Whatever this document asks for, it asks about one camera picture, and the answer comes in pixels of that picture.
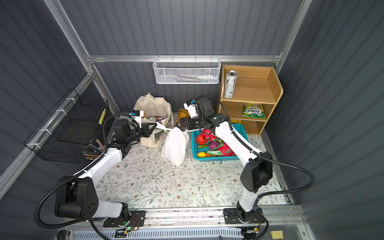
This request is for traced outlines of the white plastic grocery bag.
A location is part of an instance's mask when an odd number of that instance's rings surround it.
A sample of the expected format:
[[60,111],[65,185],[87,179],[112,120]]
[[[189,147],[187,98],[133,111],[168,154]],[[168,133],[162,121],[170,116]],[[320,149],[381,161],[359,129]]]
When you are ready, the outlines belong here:
[[189,134],[178,127],[169,129],[160,123],[157,123],[157,128],[168,131],[161,157],[166,158],[174,166],[181,165],[186,157],[186,149],[190,139]]

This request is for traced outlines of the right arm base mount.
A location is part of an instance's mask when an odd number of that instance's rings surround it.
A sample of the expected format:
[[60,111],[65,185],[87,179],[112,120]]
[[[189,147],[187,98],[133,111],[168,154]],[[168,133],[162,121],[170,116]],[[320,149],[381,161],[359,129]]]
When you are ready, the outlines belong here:
[[244,212],[241,208],[225,208],[223,210],[225,223],[227,225],[233,224],[263,224],[263,211],[261,208],[256,208],[250,212]]

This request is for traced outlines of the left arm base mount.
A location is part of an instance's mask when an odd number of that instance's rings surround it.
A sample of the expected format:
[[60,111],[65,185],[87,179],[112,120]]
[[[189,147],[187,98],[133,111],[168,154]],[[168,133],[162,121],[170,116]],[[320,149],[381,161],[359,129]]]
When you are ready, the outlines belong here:
[[128,211],[118,218],[108,218],[104,221],[104,228],[139,228],[144,225],[146,211]]

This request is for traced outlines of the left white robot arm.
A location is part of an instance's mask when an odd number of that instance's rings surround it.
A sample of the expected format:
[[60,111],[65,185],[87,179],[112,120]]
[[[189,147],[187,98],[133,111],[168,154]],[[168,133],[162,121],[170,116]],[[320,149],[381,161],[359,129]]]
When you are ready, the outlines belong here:
[[[148,138],[156,129],[156,123],[139,124],[130,114],[115,114],[103,122],[105,148],[101,154],[72,176],[64,176],[38,203],[34,212],[35,223],[44,229],[58,229],[80,222],[116,219],[127,225],[132,215],[128,205],[99,199],[96,185],[99,180],[131,150],[142,138]],[[41,219],[44,203],[56,196],[54,214],[67,218],[68,222],[48,224]]]

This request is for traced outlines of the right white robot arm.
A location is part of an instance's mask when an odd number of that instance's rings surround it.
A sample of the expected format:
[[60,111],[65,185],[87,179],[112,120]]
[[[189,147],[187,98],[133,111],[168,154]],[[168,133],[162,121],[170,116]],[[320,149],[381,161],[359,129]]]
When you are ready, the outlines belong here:
[[[261,198],[270,195],[291,194],[302,192],[312,187],[316,181],[315,176],[308,170],[290,164],[274,161],[271,154],[261,152],[251,145],[233,127],[228,111],[216,113],[210,100],[211,96],[201,95],[195,100],[187,100],[184,109],[188,117],[181,118],[177,127],[181,131],[210,130],[221,139],[235,153],[243,165],[241,183],[244,190],[237,203],[237,215],[242,222],[247,222],[256,213]],[[273,165],[280,165],[300,171],[310,178],[310,182],[296,189],[285,191],[263,192],[262,187],[268,184],[273,177]]]

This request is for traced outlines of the cream canvas tote bag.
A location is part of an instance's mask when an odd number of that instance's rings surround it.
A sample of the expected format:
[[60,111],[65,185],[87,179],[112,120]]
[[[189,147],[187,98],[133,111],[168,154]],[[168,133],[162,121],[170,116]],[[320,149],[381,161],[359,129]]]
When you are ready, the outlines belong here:
[[[150,117],[156,117],[157,122],[167,127],[168,124],[173,125],[174,117],[172,106],[163,97],[154,97],[151,93],[140,96],[134,105],[134,110],[144,112],[142,124],[149,124]],[[166,131],[156,128],[149,138],[141,138],[141,146],[157,148],[159,140]]]

